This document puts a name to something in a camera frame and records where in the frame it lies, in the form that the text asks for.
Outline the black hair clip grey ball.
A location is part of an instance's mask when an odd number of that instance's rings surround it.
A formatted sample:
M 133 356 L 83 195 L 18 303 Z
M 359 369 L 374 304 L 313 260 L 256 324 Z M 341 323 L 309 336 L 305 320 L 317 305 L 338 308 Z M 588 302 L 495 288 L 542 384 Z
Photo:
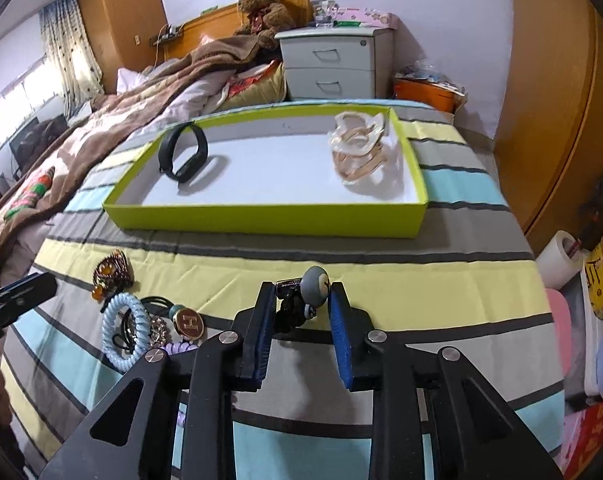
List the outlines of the black hair clip grey ball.
M 311 266 L 301 278 L 276 283 L 281 301 L 274 317 L 274 333 L 287 334 L 317 316 L 330 292 L 330 278 L 321 266 Z

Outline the brown fleece blanket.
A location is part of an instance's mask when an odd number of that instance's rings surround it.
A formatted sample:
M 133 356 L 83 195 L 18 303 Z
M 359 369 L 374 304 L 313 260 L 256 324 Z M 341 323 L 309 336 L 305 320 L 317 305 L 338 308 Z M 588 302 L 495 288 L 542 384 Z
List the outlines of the brown fleece blanket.
M 37 159 L 26 176 L 0 200 L 0 274 L 24 229 L 61 212 L 90 170 L 134 133 L 160 132 L 179 120 L 202 114 L 231 75 L 253 63 L 259 51 L 253 36 L 214 40 L 191 51 L 157 77 L 117 96 L 98 96 L 93 113 L 62 133 Z M 55 168 L 50 190 L 34 209 L 3 216 L 40 169 Z

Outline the colourful striped pillow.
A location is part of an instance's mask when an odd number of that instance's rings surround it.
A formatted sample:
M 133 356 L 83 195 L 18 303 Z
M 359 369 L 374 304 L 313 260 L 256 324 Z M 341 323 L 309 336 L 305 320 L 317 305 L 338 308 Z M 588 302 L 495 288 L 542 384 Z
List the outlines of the colourful striped pillow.
M 50 190 L 54 175 L 54 167 L 46 170 L 40 169 L 36 174 L 32 174 L 26 181 L 26 188 L 18 194 L 17 199 L 11 204 L 3 219 L 9 220 L 22 210 L 34 209 L 44 197 L 44 194 Z

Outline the lime green shallow tray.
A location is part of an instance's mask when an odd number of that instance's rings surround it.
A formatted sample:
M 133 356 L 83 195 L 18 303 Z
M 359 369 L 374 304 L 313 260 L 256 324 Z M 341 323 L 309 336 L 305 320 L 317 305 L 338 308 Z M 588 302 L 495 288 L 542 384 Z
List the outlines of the lime green shallow tray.
M 335 118 L 382 119 L 385 164 L 355 183 L 337 173 Z M 208 142 L 197 176 L 160 170 L 153 141 L 105 198 L 120 229 L 293 236 L 413 238 L 428 205 L 416 154 L 389 106 L 326 102 L 231 110 L 195 120 Z

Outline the black smart wristband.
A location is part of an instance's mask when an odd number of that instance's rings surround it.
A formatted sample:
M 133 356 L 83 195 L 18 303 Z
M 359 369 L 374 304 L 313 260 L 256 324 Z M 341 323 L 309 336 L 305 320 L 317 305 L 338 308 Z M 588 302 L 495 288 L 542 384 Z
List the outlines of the black smart wristband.
M 195 122 L 183 122 L 163 136 L 157 158 L 160 173 L 179 184 L 195 178 L 206 165 L 208 140 Z

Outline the pink plastic stool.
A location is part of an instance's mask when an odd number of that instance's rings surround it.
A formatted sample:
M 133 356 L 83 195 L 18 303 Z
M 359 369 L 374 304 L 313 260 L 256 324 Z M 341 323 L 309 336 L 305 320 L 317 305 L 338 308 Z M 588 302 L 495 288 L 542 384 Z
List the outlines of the pink plastic stool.
M 558 290 L 547 288 L 545 292 L 559 345 L 559 359 L 563 374 L 567 375 L 571 369 L 571 312 L 569 312 L 567 300 Z

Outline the white paper towel roll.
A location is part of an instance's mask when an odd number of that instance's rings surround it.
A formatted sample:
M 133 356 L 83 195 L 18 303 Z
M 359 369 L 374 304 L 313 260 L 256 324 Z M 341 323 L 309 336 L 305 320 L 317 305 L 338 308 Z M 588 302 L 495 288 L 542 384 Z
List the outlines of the white paper towel roll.
M 576 239 L 559 230 L 536 258 L 536 264 L 546 288 L 560 290 L 582 268 L 583 252 L 573 249 Z

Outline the yellow pillow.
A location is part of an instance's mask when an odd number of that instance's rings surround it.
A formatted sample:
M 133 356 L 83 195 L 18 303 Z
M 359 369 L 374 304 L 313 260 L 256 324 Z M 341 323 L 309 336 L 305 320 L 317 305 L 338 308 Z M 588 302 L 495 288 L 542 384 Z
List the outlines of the yellow pillow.
M 216 112 L 235 108 L 281 103 L 288 97 L 283 64 L 260 65 L 231 77 L 219 94 Z

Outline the orange storage box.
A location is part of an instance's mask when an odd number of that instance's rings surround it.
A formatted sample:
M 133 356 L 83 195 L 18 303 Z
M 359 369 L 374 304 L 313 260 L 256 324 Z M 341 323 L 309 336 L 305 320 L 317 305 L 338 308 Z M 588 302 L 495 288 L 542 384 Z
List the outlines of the orange storage box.
M 395 79 L 394 96 L 398 100 L 427 104 L 439 112 L 454 114 L 465 104 L 465 96 L 440 84 L 427 81 Z

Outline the patterned window curtain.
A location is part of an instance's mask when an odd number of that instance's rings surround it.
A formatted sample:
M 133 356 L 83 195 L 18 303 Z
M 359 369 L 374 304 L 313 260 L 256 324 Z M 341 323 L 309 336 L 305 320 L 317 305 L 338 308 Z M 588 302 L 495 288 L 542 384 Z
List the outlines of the patterned window curtain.
M 44 53 L 58 76 L 58 96 L 64 115 L 104 92 L 101 67 L 96 61 L 78 0 L 54 0 L 38 13 Z

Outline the large wooden wardrobe door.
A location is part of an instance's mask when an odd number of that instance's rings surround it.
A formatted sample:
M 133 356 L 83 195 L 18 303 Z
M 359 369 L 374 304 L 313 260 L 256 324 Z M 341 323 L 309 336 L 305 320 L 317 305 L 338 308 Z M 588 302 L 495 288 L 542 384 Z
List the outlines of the large wooden wardrobe door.
M 582 232 L 603 180 L 603 18 L 590 0 L 513 0 L 495 158 L 533 252 Z

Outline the wooden headboard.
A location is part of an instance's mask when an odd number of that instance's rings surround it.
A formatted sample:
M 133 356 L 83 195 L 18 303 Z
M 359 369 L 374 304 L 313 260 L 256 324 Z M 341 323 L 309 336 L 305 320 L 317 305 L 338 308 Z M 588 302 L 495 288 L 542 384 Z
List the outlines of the wooden headboard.
M 310 0 L 281 0 L 292 15 L 297 27 L 305 27 L 312 18 Z M 183 58 L 207 42 L 230 37 L 241 26 L 241 13 L 235 4 L 202 14 L 180 26 L 178 35 L 160 45 L 160 59 Z

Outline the brown teddy bear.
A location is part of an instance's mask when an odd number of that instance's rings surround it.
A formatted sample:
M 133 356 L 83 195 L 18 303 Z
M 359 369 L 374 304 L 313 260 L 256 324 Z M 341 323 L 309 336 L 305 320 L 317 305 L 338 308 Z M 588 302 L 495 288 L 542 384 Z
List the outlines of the brown teddy bear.
M 256 36 L 260 47 L 276 50 L 279 32 L 296 27 L 288 8 L 280 0 L 239 0 L 238 11 L 246 22 L 236 29 L 236 36 Z

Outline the pink floral tissue box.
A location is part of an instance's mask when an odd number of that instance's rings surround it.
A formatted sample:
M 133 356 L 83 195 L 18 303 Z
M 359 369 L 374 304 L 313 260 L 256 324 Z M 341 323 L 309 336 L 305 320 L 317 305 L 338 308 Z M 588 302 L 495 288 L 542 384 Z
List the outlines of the pink floral tissue box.
M 330 11 L 333 23 L 341 27 L 367 27 L 379 29 L 398 28 L 398 18 L 393 13 L 382 12 L 368 8 L 347 8 L 333 6 Z

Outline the tall wooden wardrobe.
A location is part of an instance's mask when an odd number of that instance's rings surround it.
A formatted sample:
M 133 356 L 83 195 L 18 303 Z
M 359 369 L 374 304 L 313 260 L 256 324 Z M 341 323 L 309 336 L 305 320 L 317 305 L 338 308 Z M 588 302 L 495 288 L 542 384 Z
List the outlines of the tall wooden wardrobe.
M 117 70 L 140 72 L 155 60 L 151 40 L 167 24 L 162 0 L 78 0 L 106 92 L 116 91 Z

